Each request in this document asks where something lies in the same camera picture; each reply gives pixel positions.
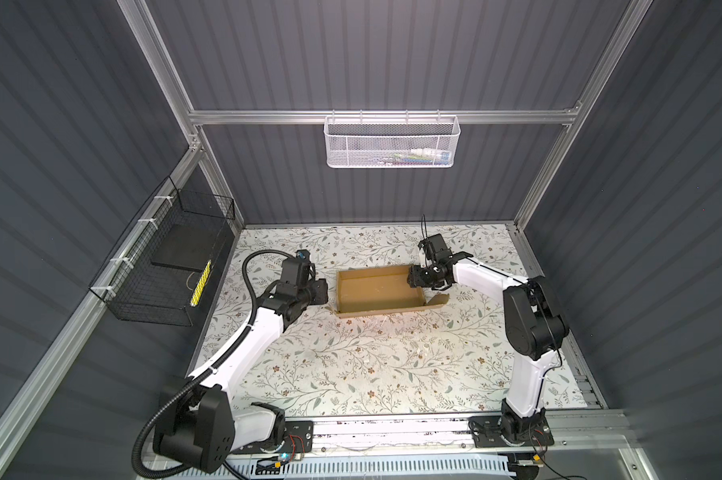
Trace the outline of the brown cardboard box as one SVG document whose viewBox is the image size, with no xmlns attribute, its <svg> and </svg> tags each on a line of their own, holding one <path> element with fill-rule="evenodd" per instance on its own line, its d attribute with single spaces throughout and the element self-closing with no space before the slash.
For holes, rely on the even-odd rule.
<svg viewBox="0 0 722 480">
<path fill-rule="evenodd" d="M 407 265 L 339 271 L 333 312 L 349 319 L 421 312 L 449 303 L 448 294 L 437 293 L 428 299 L 421 287 L 410 287 L 408 273 Z"/>
</svg>

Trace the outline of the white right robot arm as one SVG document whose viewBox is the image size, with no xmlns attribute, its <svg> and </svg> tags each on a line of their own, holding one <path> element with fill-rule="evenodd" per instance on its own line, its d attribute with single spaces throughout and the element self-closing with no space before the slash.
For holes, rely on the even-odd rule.
<svg viewBox="0 0 722 480">
<path fill-rule="evenodd" d="M 454 284 L 500 302 L 505 334 L 515 351 L 510 387 L 503 408 L 511 418 L 531 419 L 543 410 L 547 373 L 563 365 L 559 355 L 570 326 L 561 302 L 545 276 L 523 277 L 472 258 L 409 268 L 411 287 L 442 291 Z"/>
</svg>

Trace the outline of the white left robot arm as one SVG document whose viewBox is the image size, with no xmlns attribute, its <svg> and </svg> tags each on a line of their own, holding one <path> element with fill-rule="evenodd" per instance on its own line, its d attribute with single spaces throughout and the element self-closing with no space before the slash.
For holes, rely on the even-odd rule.
<svg viewBox="0 0 722 480">
<path fill-rule="evenodd" d="M 250 445 L 276 450 L 287 433 L 284 410 L 262 402 L 235 408 L 232 400 L 244 377 L 307 307 L 328 302 L 324 279 L 309 280 L 294 295 L 274 293 L 271 283 L 254 299 L 250 318 L 185 381 L 162 392 L 152 424 L 153 451 L 179 463 L 150 473 L 165 478 L 190 468 L 213 473 L 229 454 Z"/>
</svg>

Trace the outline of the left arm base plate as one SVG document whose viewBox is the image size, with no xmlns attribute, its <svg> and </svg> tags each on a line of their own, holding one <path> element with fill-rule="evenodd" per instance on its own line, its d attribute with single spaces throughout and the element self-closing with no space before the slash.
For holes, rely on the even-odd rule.
<svg viewBox="0 0 722 480">
<path fill-rule="evenodd" d="M 231 451 L 232 455 L 310 453 L 313 450 L 315 423 L 307 420 L 287 420 L 285 433 L 275 442 L 254 442 Z"/>
</svg>

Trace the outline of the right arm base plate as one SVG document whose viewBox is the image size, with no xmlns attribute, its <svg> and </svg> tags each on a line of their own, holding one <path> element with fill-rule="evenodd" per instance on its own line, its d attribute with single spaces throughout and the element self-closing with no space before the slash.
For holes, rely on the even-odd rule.
<svg viewBox="0 0 722 480">
<path fill-rule="evenodd" d="M 552 430 L 543 412 L 528 418 L 513 413 L 478 415 L 468 419 L 468 429 L 476 447 L 551 447 Z"/>
</svg>

